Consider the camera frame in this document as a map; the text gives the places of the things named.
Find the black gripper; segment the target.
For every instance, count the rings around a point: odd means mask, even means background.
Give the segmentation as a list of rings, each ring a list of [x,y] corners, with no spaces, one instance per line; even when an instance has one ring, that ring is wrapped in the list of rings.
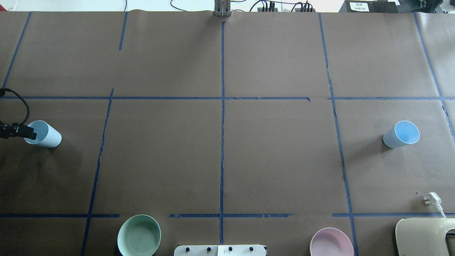
[[[28,138],[30,140],[35,140],[37,134],[34,132],[34,128],[19,125],[15,127],[11,124],[0,123],[0,137],[4,139],[9,139],[13,137]]]

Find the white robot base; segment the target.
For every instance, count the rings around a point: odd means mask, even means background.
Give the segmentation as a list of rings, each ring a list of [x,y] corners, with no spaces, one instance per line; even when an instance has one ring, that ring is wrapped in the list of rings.
[[[244,245],[181,245],[174,256],[267,256],[267,247],[259,244]]]

